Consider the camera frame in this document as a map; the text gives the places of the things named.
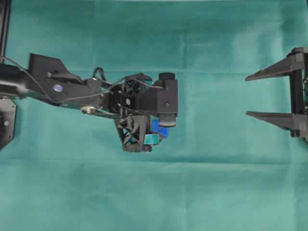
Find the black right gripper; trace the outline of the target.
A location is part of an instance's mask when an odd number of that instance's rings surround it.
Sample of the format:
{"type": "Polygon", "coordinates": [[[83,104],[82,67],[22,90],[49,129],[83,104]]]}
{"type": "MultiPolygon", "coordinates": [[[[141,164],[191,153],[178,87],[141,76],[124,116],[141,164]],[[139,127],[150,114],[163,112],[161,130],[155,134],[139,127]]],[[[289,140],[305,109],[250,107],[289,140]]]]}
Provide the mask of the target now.
{"type": "Polygon", "coordinates": [[[248,111],[246,114],[256,119],[271,123],[281,129],[291,131],[294,138],[308,141],[308,49],[300,47],[292,49],[290,55],[281,61],[262,69],[248,77],[245,81],[284,77],[289,75],[291,112],[266,113],[248,111]]]}

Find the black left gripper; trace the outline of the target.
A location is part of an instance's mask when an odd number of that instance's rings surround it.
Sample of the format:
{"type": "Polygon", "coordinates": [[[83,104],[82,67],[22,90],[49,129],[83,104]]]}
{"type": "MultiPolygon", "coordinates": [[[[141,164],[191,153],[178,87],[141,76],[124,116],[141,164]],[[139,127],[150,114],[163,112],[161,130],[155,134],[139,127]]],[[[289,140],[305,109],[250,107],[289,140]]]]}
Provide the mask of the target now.
{"type": "Polygon", "coordinates": [[[152,78],[143,73],[127,76],[111,89],[110,112],[118,117],[115,127],[125,152],[150,152],[160,143],[160,134],[150,134],[150,116],[137,107],[137,96],[146,90],[152,78]]]}

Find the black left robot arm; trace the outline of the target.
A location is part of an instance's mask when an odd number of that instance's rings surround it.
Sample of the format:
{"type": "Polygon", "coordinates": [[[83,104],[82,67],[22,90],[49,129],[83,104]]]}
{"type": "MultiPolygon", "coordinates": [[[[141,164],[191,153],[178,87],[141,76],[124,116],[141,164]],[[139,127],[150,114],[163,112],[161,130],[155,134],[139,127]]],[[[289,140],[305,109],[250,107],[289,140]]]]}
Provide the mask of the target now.
{"type": "Polygon", "coordinates": [[[30,97],[112,119],[124,151],[149,152],[152,145],[145,138],[157,135],[151,130],[151,116],[160,117],[154,104],[157,94],[165,90],[163,80],[153,82],[142,73],[112,83],[100,67],[83,80],[57,58],[31,54],[28,69],[6,59],[0,66],[0,145],[5,147],[14,138],[17,107],[13,99],[30,97]]]}

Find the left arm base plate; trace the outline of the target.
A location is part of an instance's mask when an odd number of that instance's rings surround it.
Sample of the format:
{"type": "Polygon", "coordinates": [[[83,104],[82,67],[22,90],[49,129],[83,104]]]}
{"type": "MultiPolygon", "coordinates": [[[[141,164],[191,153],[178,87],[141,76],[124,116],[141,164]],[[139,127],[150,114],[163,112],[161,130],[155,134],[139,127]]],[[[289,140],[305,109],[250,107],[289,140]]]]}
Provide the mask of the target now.
{"type": "Polygon", "coordinates": [[[14,139],[16,104],[7,97],[0,98],[0,149],[14,139]]]}

